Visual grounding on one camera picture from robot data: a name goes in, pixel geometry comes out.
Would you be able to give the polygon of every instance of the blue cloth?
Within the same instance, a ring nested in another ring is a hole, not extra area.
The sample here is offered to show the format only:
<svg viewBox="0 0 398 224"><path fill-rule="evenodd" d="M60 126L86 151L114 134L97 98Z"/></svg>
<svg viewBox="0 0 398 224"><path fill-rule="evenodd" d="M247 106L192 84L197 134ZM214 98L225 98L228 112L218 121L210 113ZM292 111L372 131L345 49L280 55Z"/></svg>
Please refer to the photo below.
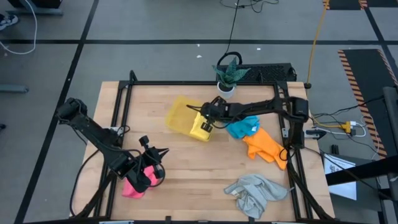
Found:
<svg viewBox="0 0 398 224"><path fill-rule="evenodd" d="M241 139L245 136L252 136L253 134L256 134L259 128L259 118L257 116L248 116L242 121L228 125L226 130L232 137Z"/></svg>

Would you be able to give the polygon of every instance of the plant pot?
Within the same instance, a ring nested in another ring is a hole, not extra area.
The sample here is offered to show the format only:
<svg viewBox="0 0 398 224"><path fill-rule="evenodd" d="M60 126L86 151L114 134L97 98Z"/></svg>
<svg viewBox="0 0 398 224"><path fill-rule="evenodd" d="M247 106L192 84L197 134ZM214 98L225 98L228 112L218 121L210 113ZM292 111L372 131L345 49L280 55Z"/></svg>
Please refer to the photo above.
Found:
<svg viewBox="0 0 398 224"><path fill-rule="evenodd" d="M235 86L228 88L223 86L220 82L217 83L218 94L224 99L229 99L234 95Z"/></svg>

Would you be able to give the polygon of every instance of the gray floor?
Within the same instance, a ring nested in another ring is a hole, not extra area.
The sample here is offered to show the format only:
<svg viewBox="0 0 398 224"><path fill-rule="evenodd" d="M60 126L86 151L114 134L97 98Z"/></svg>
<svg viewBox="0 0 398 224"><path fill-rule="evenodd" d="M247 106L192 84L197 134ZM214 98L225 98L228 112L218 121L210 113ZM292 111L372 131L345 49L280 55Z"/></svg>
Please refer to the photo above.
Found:
<svg viewBox="0 0 398 224"><path fill-rule="evenodd" d="M39 17L38 39L80 39L92 3L93 0L64 0L63 17ZM6 1L0 2L0 9L9 8ZM394 22L398 9L372 8L371 11L384 38L398 40ZM314 0L281 0L279 5L264 5L260 14L250 8L240 9L233 38L311 40L321 13L322 1ZM99 0L88 39L228 39L233 14L233 9L215 0ZM24 16L20 24L0 32L0 39L31 39L33 29L33 19ZM328 11L320 39L377 40L364 11ZM31 46L10 45L10 48L23 51ZM381 48L378 45L317 46L312 68L313 88L309 93L312 113L332 112L356 104L337 54L340 49ZM389 49L398 60L398 46L389 46ZM38 44L35 52L23 56L4 54L3 49L0 50L0 83L25 84L30 89L25 95L0 93L0 123L8 125L0 133L0 169L12 171L3 172L4 181L0 183L1 223L11 223L16 217L75 50L73 44ZM86 44L68 96L82 99L91 116L101 82L126 79L131 69L139 80L214 80L211 65L225 50L226 44ZM231 45L230 50L240 52L244 63L290 62L299 81L307 78L311 45L241 44ZM358 121L360 117L359 110L351 110L340 114L338 119ZM369 136L358 140L372 144ZM366 146L349 140L337 141L332 136L325 136L319 144L325 151L330 144L338 144L341 153L347 156L367 159L373 155ZM70 128L57 127L25 222L68 216L68 200L84 148ZM333 205L336 216L342 220L378 223L376 212L348 208L336 197Z"/></svg>

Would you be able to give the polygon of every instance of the gray cloth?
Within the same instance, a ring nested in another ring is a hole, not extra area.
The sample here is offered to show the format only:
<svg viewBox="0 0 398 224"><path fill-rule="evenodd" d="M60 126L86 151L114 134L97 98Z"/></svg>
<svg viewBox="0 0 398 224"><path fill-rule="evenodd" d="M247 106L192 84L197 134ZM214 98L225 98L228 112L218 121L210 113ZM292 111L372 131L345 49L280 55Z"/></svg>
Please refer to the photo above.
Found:
<svg viewBox="0 0 398 224"><path fill-rule="evenodd" d="M225 188L224 192L237 197L236 206L245 215L261 218L267 201L282 200L288 190L259 174L249 174L240 177L237 182Z"/></svg>

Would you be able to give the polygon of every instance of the shoe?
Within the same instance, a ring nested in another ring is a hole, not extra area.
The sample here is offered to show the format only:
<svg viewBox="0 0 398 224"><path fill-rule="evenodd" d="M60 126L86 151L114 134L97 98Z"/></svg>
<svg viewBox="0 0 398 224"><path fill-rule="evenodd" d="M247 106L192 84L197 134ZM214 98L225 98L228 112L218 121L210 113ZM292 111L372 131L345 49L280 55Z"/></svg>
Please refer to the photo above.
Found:
<svg viewBox="0 0 398 224"><path fill-rule="evenodd" d="M0 15L0 30L4 30L7 26L11 26L19 22L19 19L15 15L1 16Z"/></svg>

